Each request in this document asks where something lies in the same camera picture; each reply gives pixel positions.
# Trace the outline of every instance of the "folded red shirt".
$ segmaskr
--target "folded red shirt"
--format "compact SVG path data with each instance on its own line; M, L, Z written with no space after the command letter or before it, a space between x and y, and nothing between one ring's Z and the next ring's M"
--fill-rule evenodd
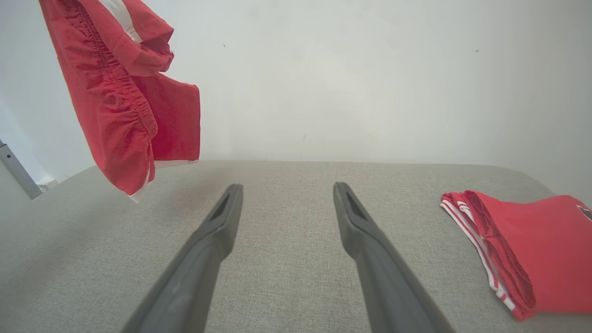
M475 245L490 287L520 321L592 312L592 213L570 196L536 203L446 193L441 206Z

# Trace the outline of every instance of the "red fabric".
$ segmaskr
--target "red fabric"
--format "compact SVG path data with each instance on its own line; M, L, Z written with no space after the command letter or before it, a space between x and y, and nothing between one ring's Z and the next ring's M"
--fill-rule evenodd
M139 0L124 27L99 0L39 0L78 121L103 174L134 194L154 161L200 155L200 95L169 68L173 29ZM141 43L132 39L137 33Z
M520 204L475 191L442 199L469 207L518 320L539 311L592 312L592 214L582 202L556 196Z

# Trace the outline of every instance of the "metal pole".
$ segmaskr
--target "metal pole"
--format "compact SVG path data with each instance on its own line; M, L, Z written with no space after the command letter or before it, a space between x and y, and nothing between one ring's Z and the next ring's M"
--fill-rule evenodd
M21 162L14 156L8 145L2 142L2 140L0 140L0 161L2 161L6 169L12 174L29 198L35 199L41 195L41 190L37 184L31 179L27 170L22 167Z

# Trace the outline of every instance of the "white wall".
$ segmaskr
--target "white wall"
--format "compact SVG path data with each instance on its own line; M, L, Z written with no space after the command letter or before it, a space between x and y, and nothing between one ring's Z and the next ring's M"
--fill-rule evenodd
M37 159L37 156L40 155L37 145L2 100L0 100L0 140L6 143L13 152L18 152L14 153L15 157L22 165L27 166L26 170L32 179L40 181L52 178Z
M498 165L592 204L590 1L145 2L176 29L168 75L201 90L204 159ZM2 31L27 28L3 32L1 97L71 175L91 160L49 36L7 5ZM36 135L48 122L70 156Z

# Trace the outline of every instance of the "gray table surface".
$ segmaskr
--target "gray table surface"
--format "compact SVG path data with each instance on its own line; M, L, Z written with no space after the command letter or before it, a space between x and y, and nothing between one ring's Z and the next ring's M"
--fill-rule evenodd
M591 315L517 322L473 245L439 207L467 189L530 202L525 174L472 165L214 162L160 169L140 204L90 168L0 221L0 332L118 332L231 183L244 184L234 251L208 332L368 332L332 185L346 181L458 332L590 332Z

